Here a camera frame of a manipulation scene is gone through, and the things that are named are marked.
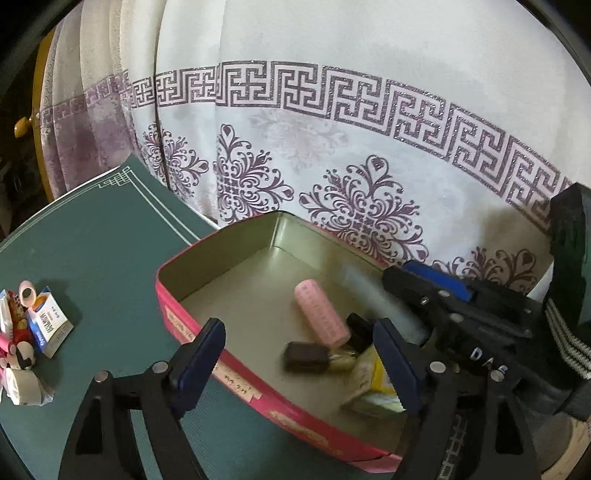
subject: metal screw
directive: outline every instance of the metal screw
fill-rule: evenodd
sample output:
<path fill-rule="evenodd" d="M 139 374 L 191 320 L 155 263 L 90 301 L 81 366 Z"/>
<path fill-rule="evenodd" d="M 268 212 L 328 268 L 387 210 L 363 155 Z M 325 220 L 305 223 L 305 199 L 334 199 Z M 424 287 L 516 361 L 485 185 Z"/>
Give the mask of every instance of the metal screw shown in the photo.
<path fill-rule="evenodd" d="M 109 378 L 109 373 L 104 370 L 95 373 L 95 382 L 97 383 L 104 382 L 107 378 Z"/>
<path fill-rule="evenodd" d="M 505 374 L 503 372 L 498 371 L 498 370 L 493 370 L 491 372 L 491 378 L 495 382 L 502 382 L 505 379 Z"/>
<path fill-rule="evenodd" d="M 434 374 L 442 374 L 445 371 L 445 364 L 441 362 L 431 362 L 429 368 Z"/>
<path fill-rule="evenodd" d="M 462 323 L 464 321 L 464 317 L 462 315 L 460 315 L 459 313 L 450 313 L 449 319 L 452 322 L 456 322 L 456 323 Z"/>
<path fill-rule="evenodd" d="M 166 370 L 168 370 L 168 363 L 166 362 L 156 362 L 152 365 L 152 372 L 155 374 L 163 374 Z"/>

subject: pink roller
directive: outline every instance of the pink roller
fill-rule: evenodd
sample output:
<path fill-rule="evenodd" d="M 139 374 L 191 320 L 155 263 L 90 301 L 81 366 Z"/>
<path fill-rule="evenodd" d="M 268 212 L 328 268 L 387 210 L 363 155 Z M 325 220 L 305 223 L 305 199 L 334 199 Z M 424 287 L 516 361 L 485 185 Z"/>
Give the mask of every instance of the pink roller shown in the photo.
<path fill-rule="evenodd" d="M 351 332 L 335 312 L 316 280 L 309 278 L 298 283 L 294 297 L 324 345 L 338 348 L 351 338 Z"/>
<path fill-rule="evenodd" d="M 17 352 L 17 346 L 12 343 L 12 340 L 3 333 L 0 333 L 0 349 L 6 353 L 14 355 Z"/>

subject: curtain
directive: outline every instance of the curtain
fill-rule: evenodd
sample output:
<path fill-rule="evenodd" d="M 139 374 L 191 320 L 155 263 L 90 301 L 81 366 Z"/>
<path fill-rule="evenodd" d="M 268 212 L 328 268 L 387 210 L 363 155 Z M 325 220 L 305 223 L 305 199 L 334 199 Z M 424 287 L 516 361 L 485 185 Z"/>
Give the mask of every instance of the curtain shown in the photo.
<path fill-rule="evenodd" d="M 136 152 L 220 225 L 287 210 L 521 292 L 591 184 L 591 87 L 515 0 L 85 0 L 41 122 L 56 196 Z"/>

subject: pink tin box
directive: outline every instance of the pink tin box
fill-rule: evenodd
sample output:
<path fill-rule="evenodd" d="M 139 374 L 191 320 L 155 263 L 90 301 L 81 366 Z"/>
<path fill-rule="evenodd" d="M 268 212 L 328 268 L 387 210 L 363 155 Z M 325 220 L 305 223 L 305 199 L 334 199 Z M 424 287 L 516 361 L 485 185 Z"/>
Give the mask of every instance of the pink tin box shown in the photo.
<path fill-rule="evenodd" d="M 340 408 L 347 375 L 294 375 L 282 369 L 291 341 L 315 341 L 294 300 L 307 278 L 324 289 L 341 318 L 366 309 L 339 284 L 341 265 L 381 278 L 383 266 L 286 212 L 229 225 L 165 263 L 156 292 L 167 329 L 190 342 L 209 317 L 226 325 L 213 375 L 263 416 L 301 440 L 367 472 L 400 463 L 405 415 L 378 420 Z"/>

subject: green table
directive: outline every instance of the green table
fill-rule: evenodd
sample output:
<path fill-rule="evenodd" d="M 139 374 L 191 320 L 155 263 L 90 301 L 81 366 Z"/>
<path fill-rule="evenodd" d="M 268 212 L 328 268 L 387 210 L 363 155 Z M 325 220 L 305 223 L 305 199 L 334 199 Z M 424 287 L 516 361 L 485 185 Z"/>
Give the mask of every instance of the green table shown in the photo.
<path fill-rule="evenodd" d="M 44 407 L 4 396 L 7 445 L 37 480 L 54 480 L 74 415 L 95 372 L 142 372 L 178 343 L 154 292 L 157 268 L 214 227 L 182 204 L 135 157 L 42 210 L 0 244 L 0 288 L 49 285 L 74 330 L 35 372 L 56 389 Z M 136 436 L 148 478 L 159 478 L 141 414 Z M 211 480 L 364 479 L 370 475 L 305 444 L 209 381 L 183 427 Z"/>

